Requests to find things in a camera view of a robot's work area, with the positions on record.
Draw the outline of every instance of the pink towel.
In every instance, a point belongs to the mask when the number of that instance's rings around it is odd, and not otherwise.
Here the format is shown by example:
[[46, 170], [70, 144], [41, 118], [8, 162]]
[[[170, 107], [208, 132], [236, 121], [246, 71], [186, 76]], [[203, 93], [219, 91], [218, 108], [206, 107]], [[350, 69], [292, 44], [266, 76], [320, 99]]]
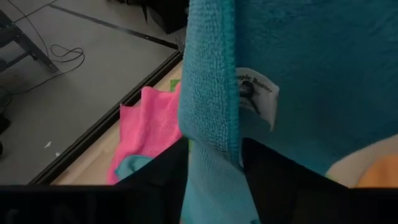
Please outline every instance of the pink towel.
[[177, 110], [180, 85], [175, 92], [141, 90], [138, 106], [120, 107], [120, 143], [108, 171], [108, 183], [115, 184], [115, 170], [131, 155], [156, 157], [182, 137], [178, 128]]

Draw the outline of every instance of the blue towel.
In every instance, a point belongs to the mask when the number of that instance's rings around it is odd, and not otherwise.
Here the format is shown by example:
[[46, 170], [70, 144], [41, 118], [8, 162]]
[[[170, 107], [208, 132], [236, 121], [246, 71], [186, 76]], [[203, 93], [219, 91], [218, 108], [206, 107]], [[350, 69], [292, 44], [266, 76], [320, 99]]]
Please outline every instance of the blue towel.
[[[239, 108], [238, 67], [279, 87], [273, 131]], [[398, 133], [397, 86], [397, 1], [190, 0], [178, 112], [193, 140], [186, 223], [258, 218], [241, 138], [324, 175]]]

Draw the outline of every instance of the fabric label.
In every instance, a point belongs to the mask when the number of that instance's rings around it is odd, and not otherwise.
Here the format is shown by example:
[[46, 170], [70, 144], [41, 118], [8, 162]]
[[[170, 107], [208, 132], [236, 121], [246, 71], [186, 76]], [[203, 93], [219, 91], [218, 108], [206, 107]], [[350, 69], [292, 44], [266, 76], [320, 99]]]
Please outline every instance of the fabric label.
[[257, 113], [274, 129], [279, 87], [250, 68], [236, 68], [240, 106]]

